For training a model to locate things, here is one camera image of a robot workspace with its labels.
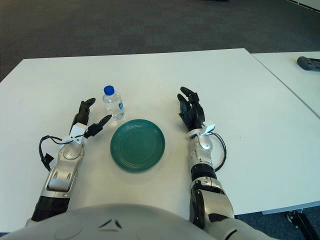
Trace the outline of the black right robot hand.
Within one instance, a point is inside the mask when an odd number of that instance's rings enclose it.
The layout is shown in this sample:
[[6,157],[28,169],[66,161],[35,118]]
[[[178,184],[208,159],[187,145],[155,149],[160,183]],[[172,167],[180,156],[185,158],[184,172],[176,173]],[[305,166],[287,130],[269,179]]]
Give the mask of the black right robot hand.
[[196,92],[182,86],[180,88],[182,94],[177,95],[179,101],[180,113],[179,116],[186,125],[188,131],[202,128],[202,124],[205,121],[205,114],[202,106],[200,105],[200,99]]

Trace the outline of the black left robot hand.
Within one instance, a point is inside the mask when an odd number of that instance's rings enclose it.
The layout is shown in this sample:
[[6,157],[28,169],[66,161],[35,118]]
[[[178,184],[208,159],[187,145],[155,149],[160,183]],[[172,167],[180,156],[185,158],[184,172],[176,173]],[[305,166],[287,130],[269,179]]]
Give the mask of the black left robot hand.
[[[95,103],[96,99],[90,98],[86,101],[81,101],[78,113],[74,116],[73,122],[71,124],[70,130],[72,130],[72,127],[77,124],[81,123],[83,125],[87,125],[89,121],[89,113],[90,113],[90,107]],[[104,125],[112,118],[112,115],[109,114],[105,116],[102,120],[100,120],[98,123],[93,123],[90,125],[87,129],[87,131],[84,133],[84,137],[88,139],[89,137],[94,137],[96,134],[98,134],[100,131],[103,130]]]

